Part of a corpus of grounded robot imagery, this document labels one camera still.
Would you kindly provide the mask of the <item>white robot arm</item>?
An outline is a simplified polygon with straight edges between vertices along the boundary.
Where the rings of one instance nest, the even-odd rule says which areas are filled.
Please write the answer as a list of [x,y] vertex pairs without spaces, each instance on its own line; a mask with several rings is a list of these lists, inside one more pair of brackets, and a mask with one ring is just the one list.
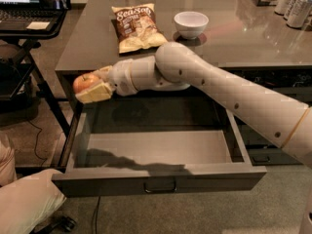
[[215,67],[178,42],[161,45],[147,58],[125,59],[75,79],[76,98],[86,104],[112,95],[197,88],[261,136],[312,168],[312,108]]

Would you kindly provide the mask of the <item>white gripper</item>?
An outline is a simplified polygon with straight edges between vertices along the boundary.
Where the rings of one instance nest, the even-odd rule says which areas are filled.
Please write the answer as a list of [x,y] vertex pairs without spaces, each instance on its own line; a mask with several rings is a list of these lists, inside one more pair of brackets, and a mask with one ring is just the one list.
[[[137,93],[131,78],[132,64],[133,60],[131,58],[121,60],[113,66],[107,65],[97,69],[93,71],[93,74],[102,81],[108,80],[119,96],[132,96]],[[113,90],[108,83],[102,81],[76,94],[76,98],[84,104],[110,99]]]

